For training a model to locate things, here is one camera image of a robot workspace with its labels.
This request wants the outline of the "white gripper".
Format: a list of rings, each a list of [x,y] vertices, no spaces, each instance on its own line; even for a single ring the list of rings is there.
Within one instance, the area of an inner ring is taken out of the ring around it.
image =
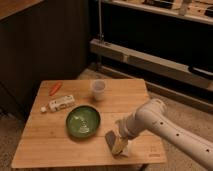
[[[116,124],[118,126],[119,135],[122,138],[131,139],[131,135],[130,135],[129,131],[126,128],[125,121],[123,119],[117,120]],[[106,135],[105,135],[105,140],[106,140],[106,142],[108,144],[108,147],[110,149],[112,149],[114,144],[115,144],[115,141],[116,141],[115,133],[113,131],[107,132]]]

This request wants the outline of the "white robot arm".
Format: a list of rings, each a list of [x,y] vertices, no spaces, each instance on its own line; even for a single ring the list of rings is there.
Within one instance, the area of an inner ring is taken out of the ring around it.
[[[176,125],[164,116],[166,105],[157,98],[150,99],[132,114],[116,121],[118,129],[105,134],[113,156],[128,149],[128,142],[145,130],[165,139],[198,164],[213,171],[213,143]]]

